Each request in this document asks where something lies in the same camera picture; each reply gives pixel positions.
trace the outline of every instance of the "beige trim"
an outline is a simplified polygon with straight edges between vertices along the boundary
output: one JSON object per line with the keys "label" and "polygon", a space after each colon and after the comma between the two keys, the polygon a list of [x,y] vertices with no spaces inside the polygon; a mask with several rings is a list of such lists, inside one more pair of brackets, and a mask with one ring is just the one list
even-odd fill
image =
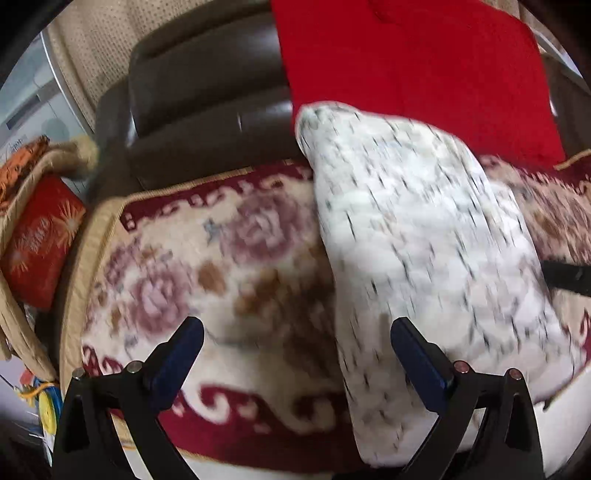
{"label": "beige trim", "polygon": [[76,252],[68,282],[60,337],[60,379],[63,396],[66,395],[73,370],[82,365],[80,337],[86,321],[88,297],[100,259],[107,246],[106,233],[111,231],[117,218],[116,213],[123,201],[122,198],[109,199],[97,207],[82,233],[80,248]]}

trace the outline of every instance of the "patterned pillow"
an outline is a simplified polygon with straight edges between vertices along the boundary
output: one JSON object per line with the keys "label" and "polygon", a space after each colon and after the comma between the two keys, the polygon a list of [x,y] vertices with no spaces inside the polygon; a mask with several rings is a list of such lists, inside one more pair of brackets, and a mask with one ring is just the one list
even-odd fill
{"label": "patterned pillow", "polygon": [[85,211],[58,176],[39,181],[2,256],[2,273],[18,300],[41,310],[51,308]]}
{"label": "patterned pillow", "polygon": [[177,447],[293,472],[360,467],[309,167],[280,162],[142,194],[119,219],[87,308],[89,372],[145,360],[195,315],[203,350],[160,416]]}

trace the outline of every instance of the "rose pattern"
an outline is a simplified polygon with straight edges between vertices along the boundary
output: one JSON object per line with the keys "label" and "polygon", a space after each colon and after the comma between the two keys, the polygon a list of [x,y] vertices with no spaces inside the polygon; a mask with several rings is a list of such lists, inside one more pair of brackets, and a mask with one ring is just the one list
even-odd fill
{"label": "rose pattern", "polygon": [[137,236],[129,245],[120,245],[113,250],[105,266],[105,280],[109,285],[117,286],[123,279],[125,271],[136,262],[140,241],[140,237]]}
{"label": "rose pattern", "polygon": [[300,205],[286,194],[255,193],[222,226],[220,248],[237,264],[277,260],[294,245],[306,227]]}
{"label": "rose pattern", "polygon": [[148,337],[176,330],[189,313],[190,272],[180,262],[149,265],[131,288],[128,319]]}

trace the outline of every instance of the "red pillow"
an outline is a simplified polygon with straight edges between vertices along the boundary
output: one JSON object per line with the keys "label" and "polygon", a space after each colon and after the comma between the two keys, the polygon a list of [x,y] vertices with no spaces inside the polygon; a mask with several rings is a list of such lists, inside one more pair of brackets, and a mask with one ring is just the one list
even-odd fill
{"label": "red pillow", "polygon": [[13,295],[49,310],[66,254],[85,214],[82,202],[55,175],[43,177],[2,257]]}
{"label": "red pillow", "polygon": [[479,0],[273,0],[294,113],[335,100],[534,170],[564,160],[531,31]]}

